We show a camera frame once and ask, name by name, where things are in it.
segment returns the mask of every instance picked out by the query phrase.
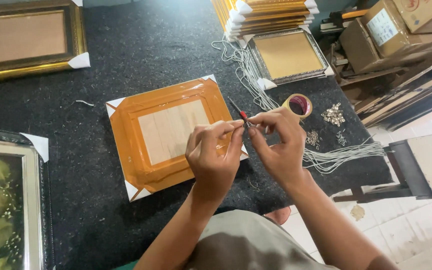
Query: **person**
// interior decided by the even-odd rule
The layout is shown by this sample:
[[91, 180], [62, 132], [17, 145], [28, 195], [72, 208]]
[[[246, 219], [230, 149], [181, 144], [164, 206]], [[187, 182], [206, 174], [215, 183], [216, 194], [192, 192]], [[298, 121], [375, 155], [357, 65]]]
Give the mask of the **person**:
[[[237, 120], [195, 127], [186, 148], [195, 184], [134, 270], [396, 270], [303, 168], [306, 132], [299, 116], [280, 107], [249, 122], [256, 125], [248, 134], [257, 155], [294, 201], [326, 265], [263, 216], [241, 210], [213, 216], [239, 168], [244, 123]], [[264, 130], [278, 132], [281, 142], [268, 146]], [[227, 153], [218, 156], [218, 139], [231, 132]]]

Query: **silver picture frame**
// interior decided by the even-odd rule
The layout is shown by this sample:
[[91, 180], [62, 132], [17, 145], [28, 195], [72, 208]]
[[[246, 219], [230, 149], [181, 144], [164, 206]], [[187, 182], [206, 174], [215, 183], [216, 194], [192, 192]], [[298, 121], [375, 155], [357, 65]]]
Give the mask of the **silver picture frame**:
[[[19, 266], [17, 269], [24, 270], [50, 269], [54, 265], [54, 255], [47, 163], [42, 160], [31, 141], [27, 140], [26, 137], [1, 130], [0, 157], [21, 159], [21, 170], [19, 168], [17, 170], [18, 173], [21, 172], [21, 180], [18, 177], [18, 180], [14, 181], [13, 185], [16, 185], [16, 187], [22, 185], [22, 189], [18, 189], [22, 190], [21, 193], [14, 192], [14, 194], [17, 193], [14, 206], [21, 202], [20, 197], [22, 194], [22, 205], [19, 203], [19, 207], [22, 208], [24, 224], [22, 230], [24, 235], [20, 236], [23, 243], [19, 244], [17, 249], [21, 256], [15, 256], [13, 250], [12, 257], [9, 256], [10, 259], [7, 263], [12, 264], [13, 269], [15, 269], [14, 266], [16, 265]], [[10, 221], [10, 218], [7, 220], [9, 223], [14, 223], [15, 218], [13, 218], [13, 221]], [[13, 235], [17, 232], [19, 234], [19, 231], [21, 229], [14, 229]]]
[[[318, 70], [293, 74], [293, 75], [286, 76], [286, 77], [280, 77], [280, 78], [274, 78], [274, 79], [271, 78], [271, 75], [269, 74], [269, 71], [265, 65], [265, 62], [264, 62], [264, 60], [263, 60], [263, 58], [259, 52], [259, 49], [256, 46], [255, 40], [274, 38], [274, 37], [292, 35], [292, 34], [298, 34], [298, 33], [304, 33], [305, 34], [306, 38], [309, 41], [309, 44], [311, 45], [313, 50], [316, 52], [316, 56], [318, 57], [319, 61], [321, 62], [321, 65], [323, 66], [323, 68], [318, 69]], [[253, 60], [256, 64], [256, 66], [259, 69], [261, 78], [270, 80], [273, 83], [275, 83], [276, 85], [287, 84], [287, 83], [291, 83], [291, 82], [295, 82], [295, 81], [299, 81], [299, 80], [303, 80], [303, 79], [308, 79], [308, 78], [323, 77], [323, 76], [325, 76], [325, 71], [329, 67], [328, 62], [327, 62], [326, 58], [324, 57], [323, 53], [321, 52], [321, 49], [319, 48], [318, 44], [316, 43], [316, 40], [313, 37], [313, 35], [306, 32], [305, 30], [303, 30], [301, 28], [292, 28], [292, 29], [278, 30], [278, 31], [273, 31], [273, 32], [268, 32], [268, 33], [263, 33], [263, 34], [256, 34], [249, 40], [248, 48], [249, 48], [249, 51], [251, 52], [251, 56], [253, 57]]]

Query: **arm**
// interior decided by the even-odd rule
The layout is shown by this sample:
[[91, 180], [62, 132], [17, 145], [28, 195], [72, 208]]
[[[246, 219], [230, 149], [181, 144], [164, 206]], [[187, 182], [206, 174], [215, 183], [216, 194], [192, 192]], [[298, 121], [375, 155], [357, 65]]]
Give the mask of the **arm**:
[[[396, 270], [303, 168], [306, 132], [299, 125], [299, 116], [280, 107], [249, 121], [257, 124], [249, 129], [254, 149], [268, 173], [291, 196], [324, 261], [341, 270]], [[268, 146], [260, 132], [264, 129], [276, 130], [281, 143]]]
[[[196, 126], [188, 139], [186, 159], [196, 182], [134, 270], [182, 269], [204, 228], [231, 188], [240, 165], [243, 121]], [[218, 156], [218, 138], [233, 132], [227, 153]]]

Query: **screwdriver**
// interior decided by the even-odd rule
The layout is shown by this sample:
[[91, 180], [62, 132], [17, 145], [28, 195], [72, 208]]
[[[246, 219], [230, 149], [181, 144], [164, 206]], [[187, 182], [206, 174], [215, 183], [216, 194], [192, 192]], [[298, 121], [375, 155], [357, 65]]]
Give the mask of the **screwdriver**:
[[239, 115], [241, 116], [241, 118], [243, 118], [244, 123], [246, 124], [246, 126], [247, 126], [248, 128], [250, 128], [250, 127], [252, 127], [252, 126], [255, 126], [255, 125], [253, 125], [252, 123], [250, 123], [250, 122], [248, 121], [248, 116], [246, 115], [246, 113], [245, 113], [243, 110], [241, 110], [241, 109], [236, 105], [236, 103], [234, 103], [234, 101], [233, 101], [229, 96], [228, 96], [227, 98], [229, 99], [229, 101], [231, 102], [231, 104], [233, 104], [234, 108], [236, 108], [236, 110], [239, 112]]

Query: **work table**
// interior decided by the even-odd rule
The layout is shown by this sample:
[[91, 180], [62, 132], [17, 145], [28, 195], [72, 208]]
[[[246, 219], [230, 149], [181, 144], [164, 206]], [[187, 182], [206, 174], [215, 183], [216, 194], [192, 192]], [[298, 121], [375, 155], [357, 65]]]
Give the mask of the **work table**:
[[[225, 98], [248, 114], [261, 112], [239, 83], [235, 65], [223, 62], [221, 51], [211, 47], [221, 39], [222, 29], [210, 1], [146, 0], [96, 7], [84, 10], [84, 22], [91, 68], [0, 82], [0, 129], [49, 138], [57, 270], [107, 270], [136, 260], [193, 184], [186, 181], [130, 203], [105, 101], [214, 74]], [[313, 112], [302, 127], [318, 132], [321, 152], [341, 148], [336, 134], [343, 129], [346, 146], [369, 137], [334, 78], [307, 79], [267, 92], [279, 104], [294, 93], [312, 101]], [[338, 102], [346, 120], [341, 127], [321, 117]], [[264, 170], [247, 133], [244, 143], [250, 158], [241, 162], [217, 212], [265, 214], [291, 205]], [[382, 157], [350, 161], [331, 174], [310, 171], [328, 195], [391, 182]]]

